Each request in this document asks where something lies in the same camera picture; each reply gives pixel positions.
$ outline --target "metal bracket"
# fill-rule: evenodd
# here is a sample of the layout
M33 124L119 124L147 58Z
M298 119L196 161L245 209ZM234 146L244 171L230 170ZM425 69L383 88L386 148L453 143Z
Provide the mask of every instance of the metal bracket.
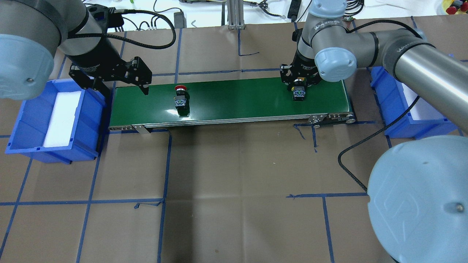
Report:
M133 128L138 132L138 133L141 133L141 134L149 134L149 130L147 128L145 128L144 125L132 125Z
M244 4L242 0L227 0L229 29L244 29Z
M311 115L308 120L314 128L320 128L321 125L325 124L351 124L355 121L356 117L352 112L314 114Z

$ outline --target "white foam insert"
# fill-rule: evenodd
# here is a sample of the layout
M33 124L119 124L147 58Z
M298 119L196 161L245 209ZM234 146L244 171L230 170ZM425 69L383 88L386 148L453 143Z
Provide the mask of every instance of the white foam insert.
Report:
M43 147L68 146L80 95L81 91L57 93Z
M403 93L406 98L406 103L410 106L417 94L412 91L408 86L402 83ZM413 120L437 120L445 118L433 106L431 106L424 99L419 99L414 107L409 111Z

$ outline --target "black switch component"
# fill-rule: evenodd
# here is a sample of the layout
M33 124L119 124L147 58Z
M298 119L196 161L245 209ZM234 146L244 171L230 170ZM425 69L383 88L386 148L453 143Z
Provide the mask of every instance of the black switch component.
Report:
M174 104L179 116L187 116L190 113L190 95L187 92L187 87L184 85L177 85L175 87Z
M292 100L295 102L304 101L306 98L306 79L305 78L297 78L294 81L294 87L291 88L292 91Z
M183 16L183 12L174 13L174 28L186 28L187 20Z
M291 19L291 22L296 21L297 15L299 14L301 0L291 0L291 5L289 6L288 18Z

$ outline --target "screw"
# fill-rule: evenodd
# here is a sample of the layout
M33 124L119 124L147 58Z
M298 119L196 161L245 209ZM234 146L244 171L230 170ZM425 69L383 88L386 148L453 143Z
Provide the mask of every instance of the screw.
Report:
M463 212L465 210L462 204L457 204L456 208L458 212Z

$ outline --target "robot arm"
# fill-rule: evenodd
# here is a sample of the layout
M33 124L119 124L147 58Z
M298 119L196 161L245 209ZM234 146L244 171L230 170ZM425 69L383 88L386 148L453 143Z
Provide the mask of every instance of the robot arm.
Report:
M80 0L0 1L0 98L25 100L41 94L57 48L72 61L69 75L82 88L109 96L103 81L119 80L139 86L147 95L152 72L139 57L123 61L103 36L107 28L123 25L122 14L134 12L100 5L86 8ZM142 45L153 49L171 46L174 27L166 17L156 15L169 23L173 39L159 47Z
M297 31L290 66L281 65L288 87L335 82L358 67L384 66L427 102L468 131L468 68L406 29L349 34L341 17L345 0L314 0Z

